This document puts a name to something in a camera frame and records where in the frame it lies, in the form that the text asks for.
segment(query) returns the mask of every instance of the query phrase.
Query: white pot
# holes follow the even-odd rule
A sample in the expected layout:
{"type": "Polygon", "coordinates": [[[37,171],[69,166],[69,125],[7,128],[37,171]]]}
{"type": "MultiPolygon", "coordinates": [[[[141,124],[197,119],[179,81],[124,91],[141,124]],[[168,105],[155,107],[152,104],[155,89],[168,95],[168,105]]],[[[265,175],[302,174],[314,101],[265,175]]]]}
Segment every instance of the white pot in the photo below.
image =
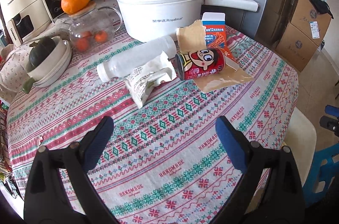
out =
{"type": "Polygon", "coordinates": [[[200,18],[201,4],[256,11],[252,0],[117,0],[128,34],[142,42],[170,35],[200,18]]]}

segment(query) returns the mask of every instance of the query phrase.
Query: green pumpkin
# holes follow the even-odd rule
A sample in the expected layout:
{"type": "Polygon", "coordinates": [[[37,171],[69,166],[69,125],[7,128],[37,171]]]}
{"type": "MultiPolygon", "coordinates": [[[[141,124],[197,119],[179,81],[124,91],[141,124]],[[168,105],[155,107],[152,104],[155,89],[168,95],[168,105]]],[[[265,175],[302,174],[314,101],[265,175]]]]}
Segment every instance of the green pumpkin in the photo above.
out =
{"type": "Polygon", "coordinates": [[[28,56],[27,72],[37,68],[52,53],[56,44],[50,37],[43,37],[38,43],[33,42],[29,46],[33,46],[33,49],[28,56]]]}

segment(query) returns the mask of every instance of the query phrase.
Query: printed logo on cardboard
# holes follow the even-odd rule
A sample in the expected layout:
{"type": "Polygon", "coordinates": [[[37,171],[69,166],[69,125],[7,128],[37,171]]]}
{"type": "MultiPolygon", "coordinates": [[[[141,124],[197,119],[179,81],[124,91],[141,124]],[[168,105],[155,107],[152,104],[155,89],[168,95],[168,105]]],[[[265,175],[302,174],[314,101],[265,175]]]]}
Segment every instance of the printed logo on cardboard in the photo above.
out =
{"type": "Polygon", "coordinates": [[[296,47],[297,47],[298,49],[300,49],[301,46],[302,46],[302,42],[301,42],[300,40],[297,40],[297,41],[296,41],[296,47]]]}
{"type": "Polygon", "coordinates": [[[312,19],[316,19],[317,18],[317,12],[314,9],[310,10],[310,17],[312,19]]]}

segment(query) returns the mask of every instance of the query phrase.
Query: table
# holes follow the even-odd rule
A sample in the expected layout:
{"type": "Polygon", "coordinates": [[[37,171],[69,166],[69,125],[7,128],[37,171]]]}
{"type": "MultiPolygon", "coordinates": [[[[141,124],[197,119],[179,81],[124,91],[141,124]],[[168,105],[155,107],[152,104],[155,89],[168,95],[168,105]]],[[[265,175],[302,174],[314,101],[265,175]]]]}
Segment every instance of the table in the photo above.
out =
{"type": "MultiPolygon", "coordinates": [[[[254,80],[202,93],[192,80],[157,87],[140,110],[120,79],[102,83],[96,66],[140,44],[119,30],[90,55],[73,53],[60,79],[18,93],[7,117],[9,152],[21,194],[40,144],[63,148],[105,115],[113,136],[88,175],[122,224],[209,222],[233,191],[235,170],[215,133],[225,115],[249,140],[280,148],[298,96],[297,72],[272,51],[227,27],[228,47],[254,80]]],[[[81,210],[60,171],[74,209],[81,210]]]]}

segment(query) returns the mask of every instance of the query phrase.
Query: cartoon eye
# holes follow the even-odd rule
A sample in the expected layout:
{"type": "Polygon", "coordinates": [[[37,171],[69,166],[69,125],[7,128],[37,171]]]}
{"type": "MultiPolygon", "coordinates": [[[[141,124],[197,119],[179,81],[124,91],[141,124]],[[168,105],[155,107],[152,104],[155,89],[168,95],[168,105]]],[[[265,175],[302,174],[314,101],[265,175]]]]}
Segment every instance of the cartoon eye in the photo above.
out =
{"type": "Polygon", "coordinates": [[[206,60],[206,61],[211,61],[213,58],[212,58],[212,56],[211,55],[205,55],[204,56],[204,60],[206,60]]]}

